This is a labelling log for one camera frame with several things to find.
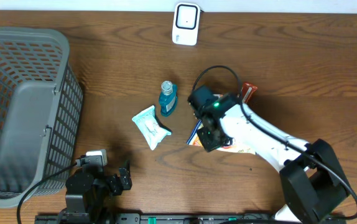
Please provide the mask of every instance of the blue bottle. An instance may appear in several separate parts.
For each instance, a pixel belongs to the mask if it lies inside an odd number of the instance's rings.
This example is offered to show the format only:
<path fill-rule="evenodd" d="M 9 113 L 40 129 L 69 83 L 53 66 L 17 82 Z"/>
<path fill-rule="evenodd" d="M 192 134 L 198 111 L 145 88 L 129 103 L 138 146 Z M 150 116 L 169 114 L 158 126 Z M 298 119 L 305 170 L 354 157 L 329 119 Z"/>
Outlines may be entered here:
<path fill-rule="evenodd" d="M 170 81 L 162 83 L 162 91 L 159 95 L 160 113 L 169 116 L 177 105 L 177 85 Z"/>

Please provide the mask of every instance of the bottle cap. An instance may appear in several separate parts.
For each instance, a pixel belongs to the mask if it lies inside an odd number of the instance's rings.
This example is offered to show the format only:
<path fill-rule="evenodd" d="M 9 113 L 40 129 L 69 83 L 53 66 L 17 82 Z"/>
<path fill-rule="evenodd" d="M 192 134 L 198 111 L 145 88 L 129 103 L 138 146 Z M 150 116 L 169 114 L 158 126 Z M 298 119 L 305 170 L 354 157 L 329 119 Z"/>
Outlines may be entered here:
<path fill-rule="evenodd" d="M 164 81 L 162 83 L 162 93 L 165 95 L 173 93 L 173 83 L 171 81 Z"/>

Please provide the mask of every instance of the wood grain surface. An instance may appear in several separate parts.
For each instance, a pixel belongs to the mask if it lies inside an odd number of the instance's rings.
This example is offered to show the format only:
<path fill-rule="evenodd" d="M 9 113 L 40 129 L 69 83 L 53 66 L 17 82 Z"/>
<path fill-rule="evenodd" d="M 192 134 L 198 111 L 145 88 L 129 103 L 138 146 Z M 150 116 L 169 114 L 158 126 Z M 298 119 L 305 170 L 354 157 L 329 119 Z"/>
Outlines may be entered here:
<path fill-rule="evenodd" d="M 186 146 L 196 121 L 186 103 L 198 74 L 227 65 L 259 87 L 250 107 L 294 136 L 328 141 L 357 192 L 357 15 L 203 13 L 198 44 L 175 45 L 173 13 L 0 11 L 0 26 L 51 28 L 70 42 L 70 63 L 85 102 L 75 156 L 108 151 L 108 172 L 125 159 L 133 188 L 114 198 L 116 210 L 142 213 L 274 212 L 284 204 L 277 172 L 250 154 Z M 178 105 L 160 115 L 160 84 L 178 85 Z M 211 71 L 200 84 L 235 91 L 234 78 Z M 150 105 L 170 128 L 151 151 L 131 118 Z M 65 207 L 65 190 L 23 205 L 24 223 Z M 336 210 L 355 212 L 351 198 Z M 0 223 L 16 210 L 0 209 Z"/>

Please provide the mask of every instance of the white background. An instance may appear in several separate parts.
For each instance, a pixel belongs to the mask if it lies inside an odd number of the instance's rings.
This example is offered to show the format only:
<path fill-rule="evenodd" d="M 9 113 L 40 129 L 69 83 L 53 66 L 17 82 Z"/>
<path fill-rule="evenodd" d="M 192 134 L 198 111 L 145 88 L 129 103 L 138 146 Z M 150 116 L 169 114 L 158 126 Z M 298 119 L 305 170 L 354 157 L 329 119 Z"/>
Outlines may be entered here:
<path fill-rule="evenodd" d="M 173 12 L 175 0 L 0 0 L 0 9 Z M 357 0 L 193 0 L 205 12 L 357 13 Z"/>

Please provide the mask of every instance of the plastic crate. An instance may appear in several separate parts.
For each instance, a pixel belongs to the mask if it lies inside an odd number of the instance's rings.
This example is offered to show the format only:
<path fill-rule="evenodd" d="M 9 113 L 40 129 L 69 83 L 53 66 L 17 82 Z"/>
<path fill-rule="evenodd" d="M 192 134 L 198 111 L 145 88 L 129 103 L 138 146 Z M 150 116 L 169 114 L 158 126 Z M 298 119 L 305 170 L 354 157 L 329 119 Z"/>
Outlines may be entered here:
<path fill-rule="evenodd" d="M 72 162 L 83 93 L 68 55 L 55 30 L 0 27 L 0 207 Z M 33 195 L 58 192 L 68 175 Z"/>

